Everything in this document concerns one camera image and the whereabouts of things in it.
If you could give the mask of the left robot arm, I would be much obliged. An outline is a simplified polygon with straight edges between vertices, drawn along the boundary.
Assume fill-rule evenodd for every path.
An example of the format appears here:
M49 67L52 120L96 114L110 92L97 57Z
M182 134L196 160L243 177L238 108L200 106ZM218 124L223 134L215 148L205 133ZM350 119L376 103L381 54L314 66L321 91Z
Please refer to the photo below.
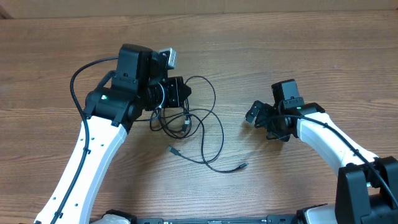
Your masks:
M71 158L35 223L89 223L108 167L143 111L178 108L191 94L182 77L169 77L177 63L172 48L155 51L123 44L109 71L88 93Z

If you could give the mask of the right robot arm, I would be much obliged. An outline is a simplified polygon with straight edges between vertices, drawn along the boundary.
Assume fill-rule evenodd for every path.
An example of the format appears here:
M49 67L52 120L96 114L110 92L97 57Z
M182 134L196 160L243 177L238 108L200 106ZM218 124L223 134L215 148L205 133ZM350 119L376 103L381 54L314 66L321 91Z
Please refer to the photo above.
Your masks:
M266 223L397 223L397 159L379 157L345 134L317 103L305 103L293 79L271 86L274 104L255 101L245 119L265 128L268 140L291 136L313 148L338 178L334 204L294 215L269 215Z

